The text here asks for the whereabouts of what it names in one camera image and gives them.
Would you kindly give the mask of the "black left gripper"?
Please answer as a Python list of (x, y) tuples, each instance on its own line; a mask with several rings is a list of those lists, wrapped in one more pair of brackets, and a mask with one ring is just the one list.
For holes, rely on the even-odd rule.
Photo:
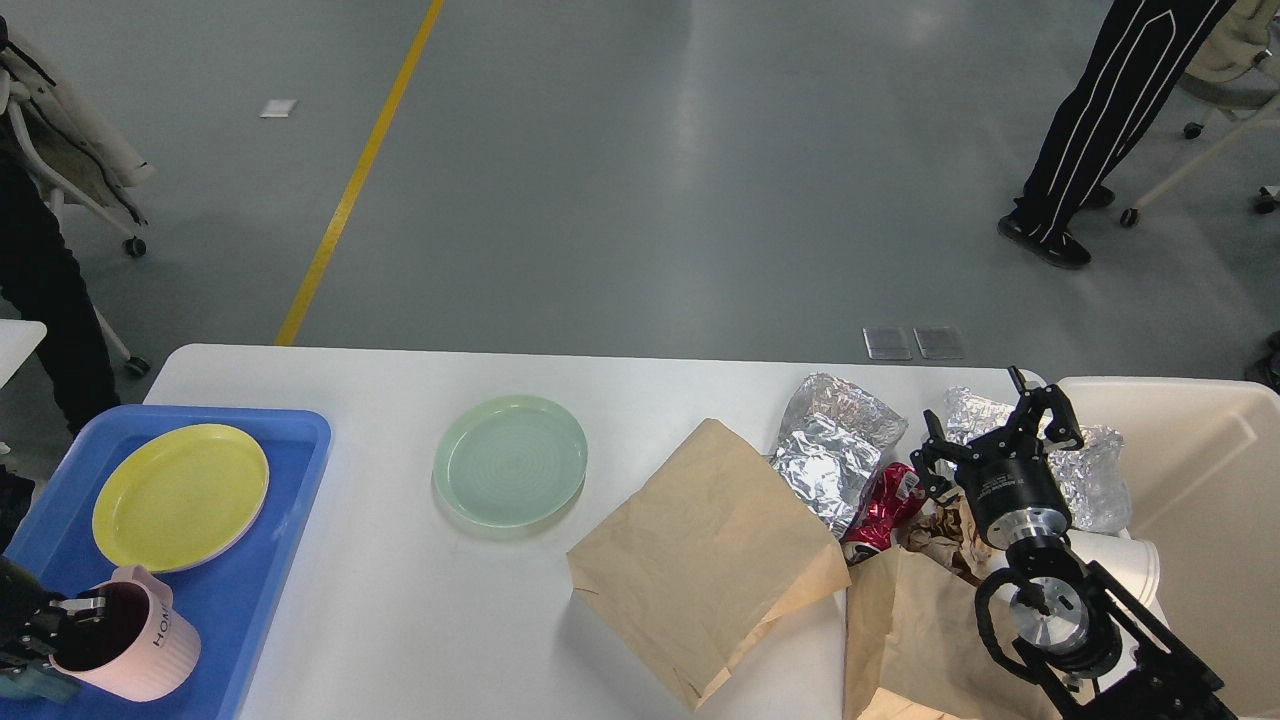
[(1, 559), (1, 670), (38, 665), (58, 652), (64, 623), (87, 626), (109, 614), (106, 591), (67, 598), (47, 591), (10, 559)]

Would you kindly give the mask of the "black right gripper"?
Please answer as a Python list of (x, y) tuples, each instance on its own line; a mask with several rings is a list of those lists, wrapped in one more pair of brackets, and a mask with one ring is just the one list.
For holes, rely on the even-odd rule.
[[(1007, 373), (1019, 395), (1007, 418), (1007, 456), (1028, 457), (977, 457), (973, 448), (946, 438), (929, 409), (923, 411), (927, 437), (909, 454), (925, 496), (954, 503), (963, 489), (979, 537), (996, 550), (1036, 537), (1065, 537), (1070, 510), (1044, 456), (1085, 447), (1073, 404), (1056, 384), (1032, 386), (1016, 366)], [(955, 479), (941, 473), (941, 462), (955, 466)]]

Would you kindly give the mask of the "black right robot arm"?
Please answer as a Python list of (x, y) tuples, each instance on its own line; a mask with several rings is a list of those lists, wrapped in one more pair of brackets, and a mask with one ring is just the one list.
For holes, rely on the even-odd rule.
[(1083, 561), (1051, 471), (1084, 446), (1069, 397), (1007, 370), (1007, 420), (960, 445), (925, 411), (911, 465), (929, 498), (963, 500), (980, 539), (1005, 556), (977, 588), (975, 628), (992, 660), (1041, 688), (1064, 719), (1230, 719), (1222, 679), (1102, 564)]

